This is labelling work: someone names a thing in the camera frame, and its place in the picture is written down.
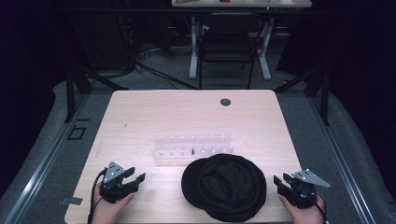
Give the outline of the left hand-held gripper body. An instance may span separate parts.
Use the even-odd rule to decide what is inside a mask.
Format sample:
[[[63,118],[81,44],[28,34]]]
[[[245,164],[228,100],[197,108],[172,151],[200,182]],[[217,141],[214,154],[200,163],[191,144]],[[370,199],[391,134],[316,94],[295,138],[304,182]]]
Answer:
[[[131,193],[138,192],[138,188],[133,188],[130,183],[123,184],[123,174],[128,169],[124,169],[114,161],[111,161],[106,168],[106,173],[103,178],[100,195],[103,199],[110,203],[115,203],[124,199]]]

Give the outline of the clear acrylic rack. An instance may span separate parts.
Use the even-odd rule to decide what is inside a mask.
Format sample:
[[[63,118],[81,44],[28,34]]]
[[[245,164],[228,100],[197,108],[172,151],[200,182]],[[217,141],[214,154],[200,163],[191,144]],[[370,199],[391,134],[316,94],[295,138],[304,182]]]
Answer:
[[[232,154],[231,136],[221,134],[161,134],[154,137],[154,160],[201,159],[216,154]]]

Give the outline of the black chair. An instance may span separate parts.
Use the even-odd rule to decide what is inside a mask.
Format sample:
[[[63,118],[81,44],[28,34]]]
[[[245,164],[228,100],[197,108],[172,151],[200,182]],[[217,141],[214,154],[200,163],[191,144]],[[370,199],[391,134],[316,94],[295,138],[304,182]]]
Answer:
[[[255,13],[212,13],[204,16],[198,49],[199,88],[203,87],[204,63],[241,63],[243,66],[249,63],[249,89],[262,31],[263,22]]]

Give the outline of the black tape square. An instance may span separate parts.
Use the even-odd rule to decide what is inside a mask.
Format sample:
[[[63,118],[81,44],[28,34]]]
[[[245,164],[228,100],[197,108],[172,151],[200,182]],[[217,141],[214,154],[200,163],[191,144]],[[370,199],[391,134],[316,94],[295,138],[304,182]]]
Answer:
[[[68,140],[81,140],[82,137],[84,136],[87,128],[86,127],[78,127],[74,126],[67,136]]]

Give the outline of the black hat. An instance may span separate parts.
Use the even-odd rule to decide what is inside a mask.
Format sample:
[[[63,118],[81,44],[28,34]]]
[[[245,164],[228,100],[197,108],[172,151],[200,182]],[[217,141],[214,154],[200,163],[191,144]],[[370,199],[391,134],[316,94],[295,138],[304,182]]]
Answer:
[[[194,207],[223,222],[245,222],[266,202],[262,170],[252,161],[217,154],[191,162],[181,177],[181,190]]]

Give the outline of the white-legged desk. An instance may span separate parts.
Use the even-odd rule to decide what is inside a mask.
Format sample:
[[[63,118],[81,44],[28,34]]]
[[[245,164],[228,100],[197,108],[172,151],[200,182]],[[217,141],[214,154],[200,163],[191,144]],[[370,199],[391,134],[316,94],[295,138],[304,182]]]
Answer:
[[[254,9],[262,9],[264,12],[277,11],[278,9],[293,9],[312,7],[311,0],[172,0],[173,7],[204,7],[204,8],[237,8],[246,9],[253,7]],[[264,23],[262,38],[262,47],[258,49],[259,62],[262,69],[262,77],[264,80],[270,80],[271,74],[265,58],[268,49],[271,34],[274,28],[274,18]]]

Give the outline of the person's left hand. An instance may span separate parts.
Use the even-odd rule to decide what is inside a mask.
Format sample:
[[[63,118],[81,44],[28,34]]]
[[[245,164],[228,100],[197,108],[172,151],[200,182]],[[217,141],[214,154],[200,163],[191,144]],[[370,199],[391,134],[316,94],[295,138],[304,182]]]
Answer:
[[[131,193],[116,203],[109,203],[102,199],[100,195],[100,187],[101,184],[97,184],[94,190],[91,224],[114,224],[120,212],[134,198],[134,194]]]

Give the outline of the aluminium floor rail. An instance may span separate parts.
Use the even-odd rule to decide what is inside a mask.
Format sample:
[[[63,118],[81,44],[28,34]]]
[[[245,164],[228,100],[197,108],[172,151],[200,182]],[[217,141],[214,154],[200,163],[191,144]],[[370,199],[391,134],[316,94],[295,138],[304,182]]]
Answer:
[[[323,121],[319,112],[319,103],[315,98],[308,98],[307,102],[310,104],[311,109],[315,115],[316,120],[319,123],[320,129],[324,132],[324,135],[330,145],[330,152],[332,159],[335,163],[335,167],[343,180],[347,194],[355,207],[358,217],[362,224],[377,224],[373,213],[371,212],[366,200],[363,197],[361,188],[354,175],[351,173],[347,161],[341,151],[341,148],[333,134],[332,127],[327,126]]]
[[[65,224],[83,166],[95,135],[97,117],[90,112],[90,95],[80,95],[76,114],[64,122],[64,100],[56,101],[17,179],[0,200],[0,224]],[[81,140],[68,140],[74,126],[86,127]]]

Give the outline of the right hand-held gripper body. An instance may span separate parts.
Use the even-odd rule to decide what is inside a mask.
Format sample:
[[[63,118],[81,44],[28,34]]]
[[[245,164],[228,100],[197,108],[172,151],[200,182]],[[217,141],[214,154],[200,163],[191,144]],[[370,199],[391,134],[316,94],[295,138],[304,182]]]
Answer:
[[[305,169],[299,172],[293,172],[291,177],[294,182],[287,187],[291,189],[290,196],[285,197],[289,203],[299,209],[312,207],[316,203],[316,186],[329,188],[330,183],[314,174],[311,170]]]

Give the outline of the person's right hand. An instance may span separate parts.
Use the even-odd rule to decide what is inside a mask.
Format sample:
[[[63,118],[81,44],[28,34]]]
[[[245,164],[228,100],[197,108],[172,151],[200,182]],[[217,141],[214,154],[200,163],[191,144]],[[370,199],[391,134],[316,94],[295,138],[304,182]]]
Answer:
[[[289,201],[282,195],[279,196],[279,200],[290,213],[294,224],[324,224],[323,215],[316,207],[299,209],[289,203]]]

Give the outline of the black metal stand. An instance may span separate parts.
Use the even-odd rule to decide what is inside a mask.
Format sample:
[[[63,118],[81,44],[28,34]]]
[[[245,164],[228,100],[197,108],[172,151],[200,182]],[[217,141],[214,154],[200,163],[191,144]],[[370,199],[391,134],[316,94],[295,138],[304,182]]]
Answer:
[[[326,126],[329,126],[330,123],[328,121],[328,106],[330,96],[330,74],[325,69],[315,68],[302,76],[286,81],[280,87],[275,88],[274,92],[280,93],[286,91],[306,79],[308,80],[308,82],[304,89],[304,95],[306,97],[314,97],[318,93],[318,91],[321,91],[319,116],[323,123]]]
[[[72,66],[66,77],[66,102],[67,102],[67,116],[65,122],[69,122],[75,115],[76,102],[75,102],[75,88],[82,94],[90,94],[92,91],[92,85],[88,78],[93,78],[100,83],[108,86],[113,91],[126,91],[125,87],[122,87],[109,79],[99,75],[92,69],[85,66]]]

